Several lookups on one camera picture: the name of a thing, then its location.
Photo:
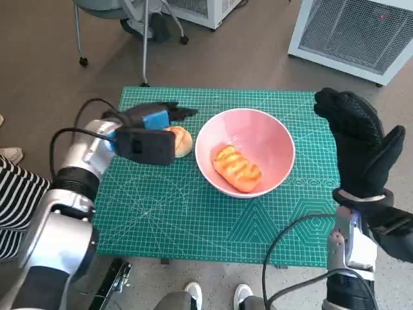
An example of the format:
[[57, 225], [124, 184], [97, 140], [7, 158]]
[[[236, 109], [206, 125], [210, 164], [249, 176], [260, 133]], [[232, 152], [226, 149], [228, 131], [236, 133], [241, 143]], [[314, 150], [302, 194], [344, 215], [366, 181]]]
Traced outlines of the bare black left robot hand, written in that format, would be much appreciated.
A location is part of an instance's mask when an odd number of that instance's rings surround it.
[[195, 116], [196, 108], [181, 107], [176, 101], [142, 103], [123, 111], [132, 127], [163, 130], [171, 126], [171, 122], [184, 121], [186, 118]]

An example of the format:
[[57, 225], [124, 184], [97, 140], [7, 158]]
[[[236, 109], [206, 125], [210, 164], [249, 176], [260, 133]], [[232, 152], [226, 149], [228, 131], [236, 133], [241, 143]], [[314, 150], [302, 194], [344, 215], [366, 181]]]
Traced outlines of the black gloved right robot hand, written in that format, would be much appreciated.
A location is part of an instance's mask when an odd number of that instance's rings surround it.
[[376, 109], [353, 92], [323, 88], [315, 101], [314, 112], [328, 121], [336, 141], [340, 189], [358, 198], [384, 195], [405, 128], [397, 125], [385, 134]]

